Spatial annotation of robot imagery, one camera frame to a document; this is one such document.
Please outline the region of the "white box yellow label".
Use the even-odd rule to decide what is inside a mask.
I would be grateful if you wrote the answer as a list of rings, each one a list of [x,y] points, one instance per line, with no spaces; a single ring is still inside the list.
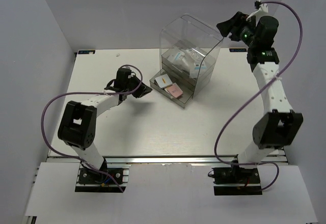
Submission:
[[[168,74],[163,74],[154,79],[155,83],[161,88],[165,89],[167,87],[170,87],[173,82],[171,81],[170,77]]]

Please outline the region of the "pink makeup box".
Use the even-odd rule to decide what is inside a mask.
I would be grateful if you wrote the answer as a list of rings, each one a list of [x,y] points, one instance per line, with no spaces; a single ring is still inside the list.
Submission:
[[[171,86],[164,88],[164,90],[169,93],[174,98],[180,98],[183,95],[182,89],[177,83],[173,83]]]

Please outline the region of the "clear acrylic makeup organizer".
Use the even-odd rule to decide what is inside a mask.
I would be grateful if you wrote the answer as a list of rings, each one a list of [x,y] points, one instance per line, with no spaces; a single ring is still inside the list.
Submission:
[[[223,39],[216,28],[191,15],[173,20],[159,34],[160,70],[150,79],[151,87],[185,108],[210,82]],[[159,85],[165,77],[181,95]]]

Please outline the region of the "clear packet blue label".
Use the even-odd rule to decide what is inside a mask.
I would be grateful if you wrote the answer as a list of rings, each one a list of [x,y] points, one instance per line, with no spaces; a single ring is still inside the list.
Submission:
[[[189,49],[171,49],[168,61],[179,69],[187,72],[190,78],[198,78],[200,71],[206,71],[207,66],[204,62],[206,52],[195,47]]]

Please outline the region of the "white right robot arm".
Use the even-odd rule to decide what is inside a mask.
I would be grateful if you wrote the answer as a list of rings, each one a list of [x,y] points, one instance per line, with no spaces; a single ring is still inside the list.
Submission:
[[[278,76],[279,57],[273,48],[279,22],[272,16],[259,20],[249,19],[247,14],[237,12],[231,19],[217,24],[223,37],[242,41],[248,47],[247,61],[256,78],[259,96],[263,102],[263,116],[254,125],[252,141],[236,156],[230,170],[233,181],[243,182],[271,152],[292,144],[303,123],[303,115],[296,113],[285,94]]]

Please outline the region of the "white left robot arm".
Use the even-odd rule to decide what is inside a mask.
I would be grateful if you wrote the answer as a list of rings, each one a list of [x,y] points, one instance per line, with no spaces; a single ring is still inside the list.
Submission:
[[[95,182],[105,181],[108,172],[106,160],[94,144],[97,118],[120,105],[128,95],[142,98],[151,92],[152,88],[145,85],[130,68],[121,67],[103,93],[82,102],[69,101],[66,104],[58,138],[77,153],[83,167],[91,170],[90,177]]]

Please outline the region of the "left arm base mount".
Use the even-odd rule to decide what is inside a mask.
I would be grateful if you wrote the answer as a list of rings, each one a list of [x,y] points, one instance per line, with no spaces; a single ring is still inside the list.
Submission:
[[[75,192],[122,193],[121,190],[124,191],[127,186],[129,169],[107,165],[106,172],[111,177],[80,165],[76,178]]]

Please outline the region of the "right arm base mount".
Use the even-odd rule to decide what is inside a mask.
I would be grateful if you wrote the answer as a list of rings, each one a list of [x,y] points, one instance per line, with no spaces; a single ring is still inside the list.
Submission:
[[[215,196],[262,195],[257,168],[215,167],[207,175],[213,179]]]

